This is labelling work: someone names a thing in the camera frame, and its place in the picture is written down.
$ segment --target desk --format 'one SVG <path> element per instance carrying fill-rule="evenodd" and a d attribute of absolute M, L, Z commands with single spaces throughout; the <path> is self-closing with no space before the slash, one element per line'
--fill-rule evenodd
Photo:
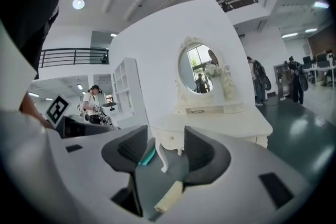
<path fill-rule="evenodd" d="M 167 150 L 177 150 L 181 155 L 184 149 L 185 126 L 229 135 L 265 148 L 267 148 L 267 137 L 273 132 L 272 126 L 255 106 L 245 108 L 244 112 L 233 114 L 169 114 L 151 124 L 156 151 L 163 162 L 161 170 L 164 173 L 168 170 L 168 162 L 162 147 Z"/>
<path fill-rule="evenodd" d="M 333 66 L 333 67 L 313 67 L 313 68 L 304 69 L 303 71 L 304 72 L 314 71 L 314 74 L 315 74 L 315 85 L 316 85 L 316 82 L 317 82 L 316 71 L 325 72 L 325 71 L 334 70 L 334 69 L 336 69 L 336 66 Z M 335 88 L 335 84 L 334 84 L 334 72 L 332 72 L 332 87 Z"/>

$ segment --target human arm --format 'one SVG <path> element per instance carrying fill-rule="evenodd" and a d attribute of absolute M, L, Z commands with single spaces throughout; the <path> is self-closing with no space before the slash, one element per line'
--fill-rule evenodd
<path fill-rule="evenodd" d="M 97 105 L 89 105 L 90 102 L 90 98 L 91 98 L 91 94 L 90 93 L 86 93 L 83 97 L 83 105 L 82 107 L 86 110 L 93 110 L 93 111 L 97 111 L 98 110 L 98 106 Z"/>
<path fill-rule="evenodd" d="M 35 107 L 35 103 L 33 102 L 32 98 L 30 97 L 28 93 L 26 93 L 25 96 L 23 97 L 23 100 L 20 106 L 20 111 L 23 114 L 28 114 L 38 119 L 40 123 L 44 126 L 44 128 L 54 129 L 54 127 L 47 120 L 45 120 L 42 117 L 42 115 L 38 112 L 38 110 Z"/>
<path fill-rule="evenodd" d="M 97 105 L 94 106 L 89 106 L 89 102 L 83 102 L 83 106 L 84 109 L 86 110 L 93 110 L 93 111 L 98 111 L 98 107 Z"/>

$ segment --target curved table leg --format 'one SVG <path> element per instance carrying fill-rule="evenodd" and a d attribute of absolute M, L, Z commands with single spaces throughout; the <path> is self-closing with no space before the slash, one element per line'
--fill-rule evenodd
<path fill-rule="evenodd" d="M 155 139 L 155 149 L 160 159 L 163 162 L 163 167 L 161 168 L 161 171 L 165 173 L 168 170 L 168 161 L 167 161 L 166 155 L 164 155 L 163 147 L 160 141 L 158 141 L 158 139 Z"/>

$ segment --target white wall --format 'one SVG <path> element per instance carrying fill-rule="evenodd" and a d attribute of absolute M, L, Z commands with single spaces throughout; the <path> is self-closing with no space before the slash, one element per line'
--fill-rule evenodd
<path fill-rule="evenodd" d="M 107 74 L 111 72 L 112 69 L 110 65 L 90 65 L 90 64 L 43 67 L 38 69 L 40 77 L 39 80 L 83 76 L 90 74 Z"/>
<path fill-rule="evenodd" d="M 288 61 L 289 55 L 277 27 L 265 28 L 262 32 L 250 32 L 241 40 L 246 56 L 258 60 L 265 68 L 272 88 L 268 92 L 278 93 L 274 66 Z"/>
<path fill-rule="evenodd" d="M 288 40 L 288 41 L 285 41 L 285 45 L 286 45 L 289 56 L 293 56 L 294 60 L 298 61 L 299 63 L 303 64 L 303 59 L 302 59 L 303 57 L 310 56 L 311 59 L 313 57 L 307 38 L 296 38 L 296 39 Z M 304 49 L 303 49 L 304 45 L 308 45 L 308 48 L 309 48 L 308 55 L 304 52 Z"/>
<path fill-rule="evenodd" d="M 68 108 L 67 112 L 65 113 L 65 116 L 73 115 L 73 114 L 79 116 L 80 112 L 77 109 L 77 105 L 80 103 L 79 97 L 78 96 L 67 97 L 67 99 L 71 102 L 71 105 Z M 40 112 L 42 116 L 46 118 L 45 112 L 47 111 L 48 107 L 51 105 L 52 101 L 46 101 L 46 100 L 43 100 L 41 98 L 36 98 L 36 97 L 33 97 L 33 101 L 36 104 L 36 108 L 38 112 Z"/>
<path fill-rule="evenodd" d="M 195 79 L 194 79 L 194 73 L 190 65 L 190 60 L 188 57 L 187 50 L 185 50 L 184 53 L 182 54 L 181 61 L 180 61 L 180 71 L 181 71 L 181 77 L 184 83 L 190 89 L 195 89 L 196 84 L 195 84 Z"/>
<path fill-rule="evenodd" d="M 249 20 L 259 18 L 260 20 L 269 17 L 270 13 L 267 9 L 258 3 L 237 8 L 226 12 L 227 17 L 233 25 L 240 24 Z"/>
<path fill-rule="evenodd" d="M 111 70 L 124 57 L 135 58 L 150 123 L 172 111 L 177 102 L 178 50 L 186 36 L 217 48 L 230 65 L 239 96 L 254 105 L 253 82 L 246 55 L 231 22 L 215 0 L 196 0 L 154 13 L 113 39 Z"/>
<path fill-rule="evenodd" d="M 89 27 L 53 25 L 43 49 L 90 48 L 91 34 Z"/>
<path fill-rule="evenodd" d="M 99 103 L 99 105 L 103 105 L 103 104 L 106 103 L 105 102 L 105 96 L 104 96 L 104 94 L 99 94 L 97 96 L 98 96 L 98 103 Z"/>

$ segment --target computer monitor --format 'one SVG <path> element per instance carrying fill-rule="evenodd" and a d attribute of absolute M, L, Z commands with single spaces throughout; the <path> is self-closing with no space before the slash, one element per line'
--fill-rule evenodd
<path fill-rule="evenodd" d="M 316 59 L 317 59 L 318 62 L 319 61 L 326 61 L 327 60 L 327 55 L 325 53 L 317 54 Z"/>
<path fill-rule="evenodd" d="M 310 56 L 303 57 L 303 64 L 310 62 L 311 62 Z"/>

